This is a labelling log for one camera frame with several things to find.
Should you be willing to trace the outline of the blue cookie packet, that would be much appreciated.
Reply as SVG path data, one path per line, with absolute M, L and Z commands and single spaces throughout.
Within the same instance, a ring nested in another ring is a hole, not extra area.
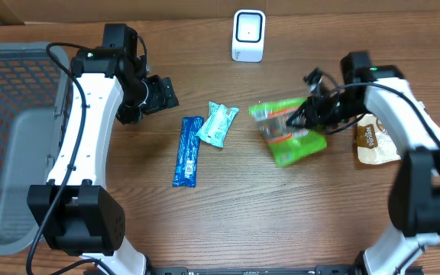
M 196 187 L 196 169 L 200 139 L 196 136 L 204 123 L 201 116 L 184 117 L 180 132 L 180 142 L 176 156 L 176 169 L 172 185 L 174 187 Z

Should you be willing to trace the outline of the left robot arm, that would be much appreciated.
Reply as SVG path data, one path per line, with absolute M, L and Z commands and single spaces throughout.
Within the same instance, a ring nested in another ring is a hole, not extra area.
M 106 274 L 150 274 L 150 261 L 125 236 L 125 211 L 107 192 L 105 168 L 113 124 L 134 124 L 179 103 L 169 78 L 150 75 L 143 38 L 107 24 L 102 44 L 78 46 L 63 72 L 72 105 L 56 163 L 27 194 L 37 240 Z

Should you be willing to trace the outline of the green gummy candy bag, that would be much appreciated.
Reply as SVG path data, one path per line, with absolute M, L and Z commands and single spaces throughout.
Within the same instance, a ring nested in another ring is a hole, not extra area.
M 305 101 L 306 98 L 283 99 L 260 103 L 248 109 L 279 167 L 289 166 L 327 147 L 322 134 L 286 125 L 286 121 Z

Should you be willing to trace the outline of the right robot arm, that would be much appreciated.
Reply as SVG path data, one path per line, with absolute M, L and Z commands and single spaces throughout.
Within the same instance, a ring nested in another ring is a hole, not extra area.
M 421 274 L 412 264 L 440 244 L 440 127 L 396 66 L 375 66 L 366 51 L 350 52 L 340 66 L 344 83 L 332 89 L 320 69 L 304 76 L 310 95 L 286 125 L 334 134 L 339 124 L 372 114 L 395 144 L 401 164 L 388 199 L 390 224 L 374 245 L 338 272 Z

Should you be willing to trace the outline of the light teal snack packet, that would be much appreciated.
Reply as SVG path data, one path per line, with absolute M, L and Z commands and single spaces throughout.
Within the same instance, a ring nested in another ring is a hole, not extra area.
M 212 146 L 223 148 L 228 129 L 238 112 L 238 108 L 209 102 L 209 117 L 196 136 Z

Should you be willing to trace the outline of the beige snack bag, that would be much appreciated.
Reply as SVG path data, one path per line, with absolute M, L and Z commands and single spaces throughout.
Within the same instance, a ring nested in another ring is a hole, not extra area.
M 357 157 L 363 164 L 380 165 L 400 160 L 400 155 L 378 117 L 368 114 L 357 123 Z

